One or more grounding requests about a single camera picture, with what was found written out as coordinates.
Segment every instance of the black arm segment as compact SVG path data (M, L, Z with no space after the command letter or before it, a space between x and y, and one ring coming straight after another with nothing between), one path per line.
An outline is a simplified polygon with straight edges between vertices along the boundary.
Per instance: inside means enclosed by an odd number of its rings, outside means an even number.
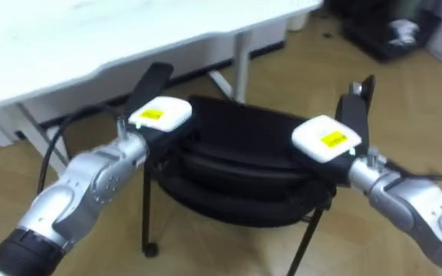
M134 87L126 103L124 117L128 118L134 111L159 96L173 73L173 66L154 62Z
M361 83L361 93L341 96L338 101L335 119L353 129L361 138L362 144L356 148L357 154L366 154L369 147L368 114L374 93L374 76Z
M64 251L33 231L15 229L0 244L0 272L11 276L48 276Z

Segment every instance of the white desk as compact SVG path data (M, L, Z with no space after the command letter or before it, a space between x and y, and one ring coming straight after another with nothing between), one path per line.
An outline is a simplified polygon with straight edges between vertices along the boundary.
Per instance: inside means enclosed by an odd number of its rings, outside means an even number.
M245 101L251 30L310 12L322 0L0 0L0 108L40 153L48 137L21 102L88 81L103 70L214 35L235 35L233 88L209 75L223 92ZM14 139L0 127L1 143ZM64 153L51 159L64 171Z

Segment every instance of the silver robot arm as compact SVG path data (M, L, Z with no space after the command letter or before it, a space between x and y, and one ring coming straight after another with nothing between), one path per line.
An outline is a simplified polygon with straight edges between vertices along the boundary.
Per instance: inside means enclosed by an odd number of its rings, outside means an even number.
M156 97L130 115L131 131L120 120L115 141L74 157L0 244L0 276L51 275L134 171L181 135L176 129L191 115L185 100Z
M292 142L315 173L364 193L373 208L411 236L442 268L442 190L434 182L401 175L377 149L360 156L362 138L327 116L298 126Z
M442 190L428 179L403 178L386 169L385 162L377 153L356 159L348 174L349 182L442 268Z

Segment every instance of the brown floor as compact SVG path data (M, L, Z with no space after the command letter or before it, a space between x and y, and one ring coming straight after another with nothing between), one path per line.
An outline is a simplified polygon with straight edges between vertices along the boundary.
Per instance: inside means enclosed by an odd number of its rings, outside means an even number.
M323 38L329 31L334 38ZM332 21L313 18L290 34L287 48L252 62L248 102L302 116L333 114L350 81L376 74L371 136L382 153L411 169L442 172L442 63L420 51L381 65L337 35ZM207 77L171 95L216 95ZM114 137L108 118L82 120L69 131L76 153ZM0 148L0 241L35 195L41 157L28 142ZM153 237L160 256L139 251L141 172L110 204L96 227L62 262L56 275L284 275L304 224L276 229L226 225L197 215L153 186ZM442 275L405 235L341 189L324 214L299 275Z

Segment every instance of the black cable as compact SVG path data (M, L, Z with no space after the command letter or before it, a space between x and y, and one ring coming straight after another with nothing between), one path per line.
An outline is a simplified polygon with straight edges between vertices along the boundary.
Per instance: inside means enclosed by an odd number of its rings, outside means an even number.
M120 115L117 111L115 111L112 107L104 104L93 104L80 108L79 110L74 111L69 114L61 125L58 128L57 133L52 137L52 140L49 142L49 147L44 155L44 160L42 161L42 167L40 168L40 176L38 177L37 184L37 195L39 195L44 189L45 178L47 177L47 169L49 167L49 162L51 160L52 152L55 149L55 144L58 142L59 138L62 136L62 133L73 123L78 117L82 116L84 113L89 113L90 111L104 111L109 113L114 120L116 120Z
M442 173L429 173L429 174L416 174L409 172L404 167L398 165L397 163L388 160L386 163L386 167L389 169L393 169L397 172L399 172L402 176L409 177L409 178L423 178L423 179L429 179L434 181L442 181Z

